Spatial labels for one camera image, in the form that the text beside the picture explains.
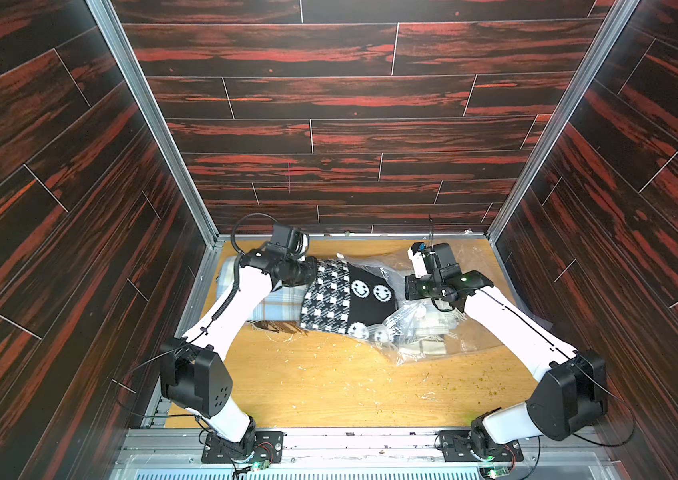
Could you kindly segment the black white smiley scarf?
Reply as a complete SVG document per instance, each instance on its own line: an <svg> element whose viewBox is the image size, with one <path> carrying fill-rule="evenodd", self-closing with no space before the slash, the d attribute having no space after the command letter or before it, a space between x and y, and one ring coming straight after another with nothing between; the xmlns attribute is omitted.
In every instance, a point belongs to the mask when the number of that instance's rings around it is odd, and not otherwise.
<svg viewBox="0 0 678 480"><path fill-rule="evenodd" d="M384 322L396 311L395 292L384 277L344 260L320 260L302 301L299 326L385 344L394 334Z"/></svg>

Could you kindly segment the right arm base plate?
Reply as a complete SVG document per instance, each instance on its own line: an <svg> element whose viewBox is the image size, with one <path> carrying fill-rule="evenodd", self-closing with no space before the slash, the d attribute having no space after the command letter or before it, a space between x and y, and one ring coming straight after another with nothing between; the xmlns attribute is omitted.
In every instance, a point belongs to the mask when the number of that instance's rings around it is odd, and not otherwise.
<svg viewBox="0 0 678 480"><path fill-rule="evenodd" d="M470 429L441 430L437 433L435 448L443 454L446 462L451 463L517 463L524 459L517 441L498 444L481 430L477 433Z"/></svg>

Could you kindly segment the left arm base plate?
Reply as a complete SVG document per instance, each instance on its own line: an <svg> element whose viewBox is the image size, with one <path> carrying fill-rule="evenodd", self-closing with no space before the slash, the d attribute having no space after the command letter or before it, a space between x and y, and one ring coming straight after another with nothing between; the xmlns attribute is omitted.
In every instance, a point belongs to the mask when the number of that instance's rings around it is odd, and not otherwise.
<svg viewBox="0 0 678 480"><path fill-rule="evenodd" d="M284 448L284 433L275 430L259 430L244 435L237 443L220 437L211 431L203 442L203 464L269 463L281 462Z"/></svg>

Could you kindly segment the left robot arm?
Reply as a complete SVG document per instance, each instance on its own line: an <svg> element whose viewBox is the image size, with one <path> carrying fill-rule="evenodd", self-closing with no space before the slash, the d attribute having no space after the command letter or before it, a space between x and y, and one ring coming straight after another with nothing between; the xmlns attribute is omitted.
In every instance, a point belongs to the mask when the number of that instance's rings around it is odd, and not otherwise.
<svg viewBox="0 0 678 480"><path fill-rule="evenodd" d="M317 260L307 255L309 244L308 234L274 224L262 246L237 252L232 284L209 312L161 345L161 395L206 421L242 455L253 449L256 423L232 399L233 381L224 360L250 315L275 288L316 279Z"/></svg>

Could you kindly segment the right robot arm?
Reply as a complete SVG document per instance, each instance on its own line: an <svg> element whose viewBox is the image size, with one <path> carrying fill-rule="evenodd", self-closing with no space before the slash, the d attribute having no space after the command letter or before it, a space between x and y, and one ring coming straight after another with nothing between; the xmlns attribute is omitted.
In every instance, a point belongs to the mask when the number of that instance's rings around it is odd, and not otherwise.
<svg viewBox="0 0 678 480"><path fill-rule="evenodd" d="M473 454L486 460L521 438L562 441L608 412L605 360L546 331L477 270L464 272L449 244L414 243L414 273L405 278L408 300L448 303L477 321L530 371L537 386L530 398L476 418L470 427Z"/></svg>

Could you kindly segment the clear plastic vacuum bag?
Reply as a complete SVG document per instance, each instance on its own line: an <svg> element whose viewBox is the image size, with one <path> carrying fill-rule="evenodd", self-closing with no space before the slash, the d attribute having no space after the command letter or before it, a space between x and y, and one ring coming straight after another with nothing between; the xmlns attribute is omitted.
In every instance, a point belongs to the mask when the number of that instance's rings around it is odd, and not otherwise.
<svg viewBox="0 0 678 480"><path fill-rule="evenodd" d="M501 345L485 326L444 302L405 299L404 278L414 272L409 256L409 250L365 257L336 255L358 270L350 291L351 303L360 308L336 329L338 333L374 346L399 365Z"/></svg>

